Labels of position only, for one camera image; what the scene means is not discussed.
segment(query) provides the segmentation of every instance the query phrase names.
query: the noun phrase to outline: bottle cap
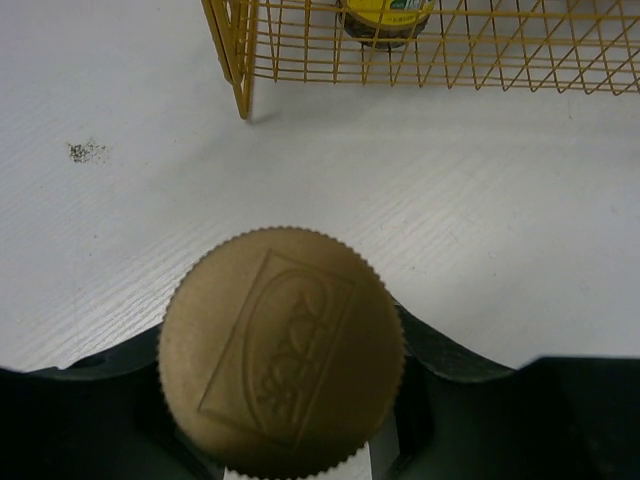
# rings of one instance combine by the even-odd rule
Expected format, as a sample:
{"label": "bottle cap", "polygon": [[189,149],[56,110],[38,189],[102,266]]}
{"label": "bottle cap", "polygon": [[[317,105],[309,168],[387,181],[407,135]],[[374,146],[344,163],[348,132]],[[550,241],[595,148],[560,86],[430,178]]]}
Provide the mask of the bottle cap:
{"label": "bottle cap", "polygon": [[167,308],[169,409],[204,453],[259,478],[315,475],[380,428],[404,367],[391,296],[344,244],[297,228],[223,243]]}

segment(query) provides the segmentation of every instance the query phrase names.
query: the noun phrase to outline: basket leg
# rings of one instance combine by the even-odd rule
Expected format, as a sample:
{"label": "basket leg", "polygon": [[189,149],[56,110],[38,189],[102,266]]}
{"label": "basket leg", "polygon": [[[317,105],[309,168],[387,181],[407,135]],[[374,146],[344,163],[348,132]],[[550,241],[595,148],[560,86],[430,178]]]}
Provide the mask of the basket leg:
{"label": "basket leg", "polygon": [[[247,119],[253,90],[257,7],[255,0],[230,0],[233,2],[230,18],[227,1],[202,0],[202,6],[224,78],[233,87],[240,117]],[[238,51],[239,45],[244,51]]]}

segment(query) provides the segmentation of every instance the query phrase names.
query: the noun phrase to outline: white table surface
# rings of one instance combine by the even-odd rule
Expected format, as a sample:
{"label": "white table surface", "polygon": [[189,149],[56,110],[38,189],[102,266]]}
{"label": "white table surface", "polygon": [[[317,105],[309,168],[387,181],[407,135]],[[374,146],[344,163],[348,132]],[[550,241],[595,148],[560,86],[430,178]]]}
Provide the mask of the white table surface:
{"label": "white table surface", "polygon": [[[199,1],[1,0],[0,364],[158,323],[195,260],[268,225],[339,237],[510,366],[639,355],[639,106],[258,82],[246,124]],[[370,478],[367,451],[325,478]]]}

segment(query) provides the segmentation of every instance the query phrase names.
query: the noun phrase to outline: jar label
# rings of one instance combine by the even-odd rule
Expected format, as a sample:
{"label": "jar label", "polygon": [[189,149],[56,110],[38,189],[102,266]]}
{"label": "jar label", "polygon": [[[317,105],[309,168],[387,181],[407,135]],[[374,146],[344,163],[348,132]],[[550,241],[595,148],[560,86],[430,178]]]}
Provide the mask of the jar label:
{"label": "jar label", "polygon": [[424,20],[433,10],[435,0],[346,0],[346,4],[349,13],[371,26],[406,27],[416,23],[416,15],[418,22]]}

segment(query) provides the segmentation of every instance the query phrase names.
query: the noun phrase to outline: yellow wire basket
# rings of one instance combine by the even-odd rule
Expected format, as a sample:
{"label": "yellow wire basket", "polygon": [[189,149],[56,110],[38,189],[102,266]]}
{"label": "yellow wire basket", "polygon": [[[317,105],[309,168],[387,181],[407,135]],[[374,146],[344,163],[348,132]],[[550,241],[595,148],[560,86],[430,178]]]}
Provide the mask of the yellow wire basket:
{"label": "yellow wire basket", "polygon": [[247,118],[256,78],[640,93],[638,0],[203,0]]}

